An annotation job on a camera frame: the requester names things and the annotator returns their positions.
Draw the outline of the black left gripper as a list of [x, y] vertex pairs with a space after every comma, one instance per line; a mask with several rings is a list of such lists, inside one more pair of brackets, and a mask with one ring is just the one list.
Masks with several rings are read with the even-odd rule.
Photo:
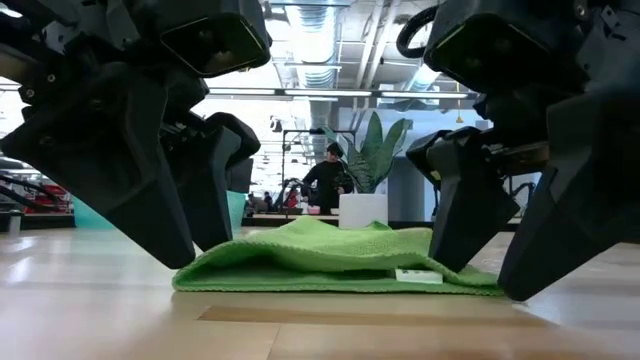
[[195, 257], [170, 167], [159, 142], [166, 90], [126, 63], [78, 76], [80, 56], [120, 58], [147, 68], [184, 63], [163, 37], [210, 18], [210, 3], [160, 1], [3, 1], [1, 76], [22, 85], [25, 122], [3, 152], [42, 174], [106, 218], [170, 269]]

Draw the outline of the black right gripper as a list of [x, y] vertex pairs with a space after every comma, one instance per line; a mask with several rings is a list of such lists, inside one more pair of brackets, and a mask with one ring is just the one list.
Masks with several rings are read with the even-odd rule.
[[575, 89], [529, 83], [482, 96], [489, 159], [500, 173], [639, 170], [639, 4], [594, 10], [573, 70]]

